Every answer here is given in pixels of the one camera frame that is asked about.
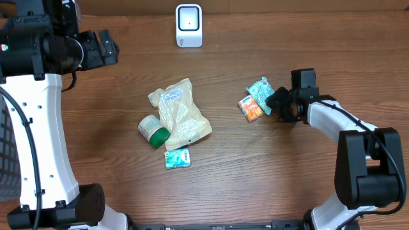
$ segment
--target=teal snack packet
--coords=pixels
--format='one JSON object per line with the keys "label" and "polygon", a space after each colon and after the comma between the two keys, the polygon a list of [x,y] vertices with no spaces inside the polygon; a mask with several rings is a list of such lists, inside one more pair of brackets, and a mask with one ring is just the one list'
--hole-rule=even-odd
{"label": "teal snack packet", "polygon": [[188,148],[175,149],[165,152],[166,169],[190,166],[190,154]]}
{"label": "teal snack packet", "polygon": [[246,87],[247,91],[253,96],[256,103],[267,114],[271,114],[271,108],[267,106],[266,99],[274,94],[273,88],[268,83],[266,77],[262,77],[261,80],[256,81],[251,87]]}

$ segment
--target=wooden tabletop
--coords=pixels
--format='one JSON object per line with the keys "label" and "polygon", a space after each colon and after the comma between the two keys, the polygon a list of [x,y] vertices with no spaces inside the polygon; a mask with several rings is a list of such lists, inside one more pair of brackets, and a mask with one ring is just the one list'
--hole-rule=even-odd
{"label": "wooden tabletop", "polygon": [[[334,193],[337,146],[275,116],[248,123],[237,107],[245,87],[265,76],[275,89],[290,88],[291,70],[315,68],[321,94],[399,131],[408,166],[408,22],[405,11],[205,15],[203,46],[180,49],[173,16],[84,17],[82,31],[109,29],[121,53],[117,65],[79,72],[77,86],[63,93],[75,177],[100,183],[106,203],[137,223],[300,219]],[[158,116],[149,93],[186,77],[213,132],[190,146],[189,168],[166,170],[165,147],[153,149],[137,125]],[[1,204],[1,229],[18,204]],[[409,207],[361,226],[409,229]]]}

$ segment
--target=white plastic holder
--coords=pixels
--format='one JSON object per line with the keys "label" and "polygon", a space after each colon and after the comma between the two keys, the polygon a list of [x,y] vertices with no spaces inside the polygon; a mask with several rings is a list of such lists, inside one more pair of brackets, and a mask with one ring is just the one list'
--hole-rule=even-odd
{"label": "white plastic holder", "polygon": [[203,44],[202,8],[198,4],[176,7],[176,42],[181,48],[198,48]]}

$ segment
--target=black cable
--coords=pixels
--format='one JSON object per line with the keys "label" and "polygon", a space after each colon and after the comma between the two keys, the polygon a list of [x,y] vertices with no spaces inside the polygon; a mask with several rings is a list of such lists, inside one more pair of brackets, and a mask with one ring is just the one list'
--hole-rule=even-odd
{"label": "black cable", "polygon": [[68,86],[66,89],[61,90],[61,92],[65,92],[65,91],[68,91],[68,90],[74,88],[76,83],[77,83],[77,73],[72,72],[72,82],[71,82],[71,85]]}
{"label": "black cable", "polygon": [[36,210],[36,217],[34,220],[33,229],[37,230],[38,225],[40,223],[40,214],[41,214],[41,207],[42,207],[42,190],[41,190],[41,183],[40,183],[40,172],[38,170],[38,160],[37,160],[37,151],[36,146],[34,143],[33,133],[31,132],[30,123],[32,121],[28,121],[26,116],[24,115],[23,110],[19,106],[19,104],[14,100],[14,98],[8,94],[2,87],[0,87],[0,93],[13,105],[14,109],[19,114],[22,124],[26,129],[28,142],[30,144],[31,150],[31,157],[33,159],[33,169],[34,169],[34,180],[36,184],[36,196],[37,196],[37,210]]}
{"label": "black cable", "polygon": [[14,0],[0,0],[0,3],[15,4]]}
{"label": "black cable", "polygon": [[344,114],[347,118],[349,118],[350,120],[352,120],[355,124],[357,124],[357,126],[359,126],[360,128],[364,129],[365,131],[367,131],[369,134],[371,134],[371,136],[375,139],[375,141],[379,144],[379,147],[382,149],[382,151],[386,154],[387,158],[389,159],[389,161],[391,162],[394,170],[396,171],[397,174],[397,178],[399,180],[399,204],[393,209],[393,210],[388,210],[388,211],[358,211],[355,215],[353,215],[351,218],[349,218],[348,220],[344,221],[340,226],[338,226],[336,228],[336,230],[341,230],[344,226],[346,226],[348,223],[350,223],[351,221],[354,221],[357,217],[362,217],[364,215],[368,215],[368,214],[377,214],[377,215],[390,215],[390,214],[394,214],[396,212],[398,212],[404,205],[405,203],[405,199],[406,199],[406,187],[405,187],[405,183],[403,181],[402,175],[399,171],[399,169],[397,168],[397,165],[395,163],[395,160],[392,158],[392,156],[390,155],[388,149],[386,148],[386,146],[382,143],[382,141],[379,139],[379,137],[377,137],[375,135],[375,133],[370,130],[368,127],[366,127],[365,125],[363,125],[360,120],[357,120],[356,118],[354,118],[349,112],[346,112],[345,110],[336,107],[335,105],[331,105],[329,103],[326,102],[322,102],[322,101],[314,101],[314,102],[318,102],[322,105],[328,106],[332,109],[337,110],[338,112]]}

